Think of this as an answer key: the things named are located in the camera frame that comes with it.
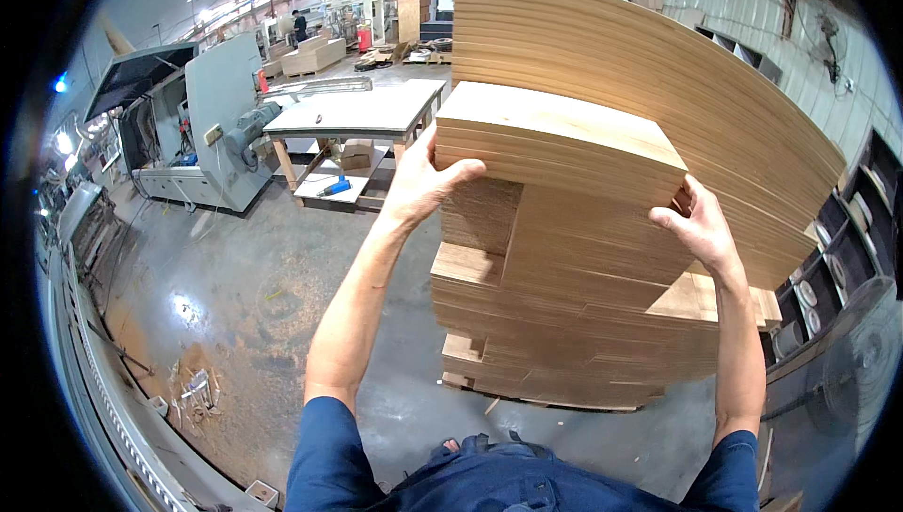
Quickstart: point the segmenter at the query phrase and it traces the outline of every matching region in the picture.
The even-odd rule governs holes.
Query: shelving unit
[[[877,275],[894,275],[891,205],[900,169],[898,156],[873,130],[842,190],[831,193],[810,227],[818,246],[776,291],[781,325],[760,335],[769,370],[824,336],[863,283]],[[788,344],[787,337],[778,342],[776,337],[795,332],[786,330],[792,326],[799,326],[800,345],[780,353],[776,344],[786,348],[794,342]]]

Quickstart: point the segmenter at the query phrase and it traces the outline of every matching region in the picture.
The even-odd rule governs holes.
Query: blue shirt
[[[726,436],[679,505],[564,461],[509,452],[452,454],[387,495],[373,480],[354,416],[340,400],[319,396],[304,406],[284,510],[753,512],[758,447],[752,432]]]

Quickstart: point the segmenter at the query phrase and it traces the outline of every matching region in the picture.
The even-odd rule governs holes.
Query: workbench
[[[396,87],[299,97],[296,104],[288,106],[264,126],[264,134],[273,142],[289,190],[295,197],[311,199],[317,191],[335,182],[337,175],[346,174],[352,178],[352,189],[321,199],[356,202],[369,176],[386,156],[388,144],[392,145],[396,161],[400,160],[404,149],[416,139],[417,129],[433,121],[434,103],[438,111],[446,83],[441,79],[409,79]],[[285,146],[285,140],[291,138],[316,138],[319,147],[313,161],[300,174],[296,173]],[[371,167],[343,173],[327,159],[328,143],[331,139],[351,138],[387,142],[383,145],[375,142]]]

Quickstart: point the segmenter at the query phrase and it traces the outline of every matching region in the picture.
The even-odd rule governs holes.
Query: electrical outlet
[[[222,126],[216,124],[211,129],[204,134],[204,141],[207,142],[207,145],[213,145],[214,142],[220,139],[223,134]]]

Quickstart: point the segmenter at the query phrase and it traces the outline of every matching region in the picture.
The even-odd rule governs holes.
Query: person's left hand
[[[411,231],[432,214],[460,183],[472,181],[486,172],[479,159],[462,159],[448,169],[436,171],[433,157],[436,148],[436,123],[433,122],[417,141],[405,150],[380,218],[400,224]]]

